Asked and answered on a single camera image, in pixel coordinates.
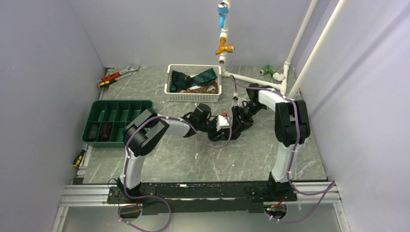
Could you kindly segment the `navy brown striped tie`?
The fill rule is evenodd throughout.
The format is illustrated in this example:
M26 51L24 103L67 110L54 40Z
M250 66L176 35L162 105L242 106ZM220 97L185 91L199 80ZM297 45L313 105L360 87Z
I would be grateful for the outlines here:
M235 124L232 126L232 131L230 129L221 129L221 136L219 139L222 141L227 141L230 137L230 140L236 140L239 138L241 133L250 127L252 127L253 124Z

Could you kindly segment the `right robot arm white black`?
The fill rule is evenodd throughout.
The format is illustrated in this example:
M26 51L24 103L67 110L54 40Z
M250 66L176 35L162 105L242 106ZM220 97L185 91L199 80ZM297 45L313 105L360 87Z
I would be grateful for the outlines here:
M232 107L233 132L241 134L250 128L253 116L260 110L271 109L275 113L275 136L279 142L278 154L269 174L266 194L273 201L292 192L291 169L294 156L310 136L307 106L303 100L292 100L267 86L250 84L247 87L249 101Z

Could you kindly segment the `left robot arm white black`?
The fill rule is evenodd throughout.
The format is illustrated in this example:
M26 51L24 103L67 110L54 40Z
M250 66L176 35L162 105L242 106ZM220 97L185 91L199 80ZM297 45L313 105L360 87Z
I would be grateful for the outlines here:
M164 136L188 138L200 131L206 133L208 140L212 142L229 143L234 139L234 125L227 114L213 116L206 104L199 104L182 117L163 116L152 108L143 111L123 132L125 162L117 182L120 197L127 203L138 199L145 157Z

